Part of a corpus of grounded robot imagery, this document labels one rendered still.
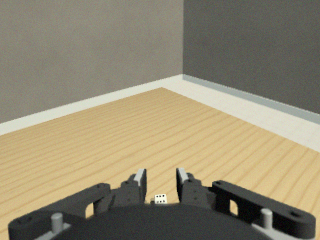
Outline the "white die with black pips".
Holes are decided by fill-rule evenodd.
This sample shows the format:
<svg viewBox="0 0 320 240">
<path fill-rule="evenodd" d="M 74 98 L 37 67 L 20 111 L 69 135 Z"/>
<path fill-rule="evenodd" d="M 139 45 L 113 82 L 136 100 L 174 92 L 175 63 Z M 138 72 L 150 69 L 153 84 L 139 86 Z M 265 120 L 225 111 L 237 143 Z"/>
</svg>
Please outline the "white die with black pips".
<svg viewBox="0 0 320 240">
<path fill-rule="evenodd" d="M 166 194 L 154 195 L 155 203 L 167 203 Z"/>
</svg>

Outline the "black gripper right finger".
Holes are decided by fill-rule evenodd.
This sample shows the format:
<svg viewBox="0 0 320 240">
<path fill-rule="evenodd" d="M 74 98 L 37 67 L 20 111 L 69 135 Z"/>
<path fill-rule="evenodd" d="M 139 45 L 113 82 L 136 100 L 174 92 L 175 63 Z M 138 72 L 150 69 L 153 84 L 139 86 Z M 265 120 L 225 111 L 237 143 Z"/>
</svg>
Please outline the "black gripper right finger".
<svg viewBox="0 0 320 240">
<path fill-rule="evenodd" d="M 193 174 L 176 168 L 176 188 L 180 204 L 232 216 L 273 240 L 315 240 L 314 215 L 230 182 L 218 180 L 212 182 L 212 187 L 202 186 Z M 237 205 L 237 215 L 230 211 L 230 200 Z"/>
</svg>

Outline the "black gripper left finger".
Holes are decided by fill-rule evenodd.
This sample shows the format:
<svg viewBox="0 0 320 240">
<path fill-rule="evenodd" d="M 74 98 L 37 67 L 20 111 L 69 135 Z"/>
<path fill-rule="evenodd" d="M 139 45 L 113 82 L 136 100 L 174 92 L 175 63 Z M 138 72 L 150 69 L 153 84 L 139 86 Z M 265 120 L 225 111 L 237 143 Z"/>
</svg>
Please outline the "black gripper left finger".
<svg viewBox="0 0 320 240">
<path fill-rule="evenodd" d="M 132 180 L 121 182 L 116 189 L 111 189 L 108 183 L 98 183 L 12 220 L 8 224 L 9 240 L 50 240 L 86 219 L 86 208 L 93 202 L 94 214 L 90 217 L 107 210 L 145 203 L 147 170 L 139 169 L 128 179 Z"/>
</svg>

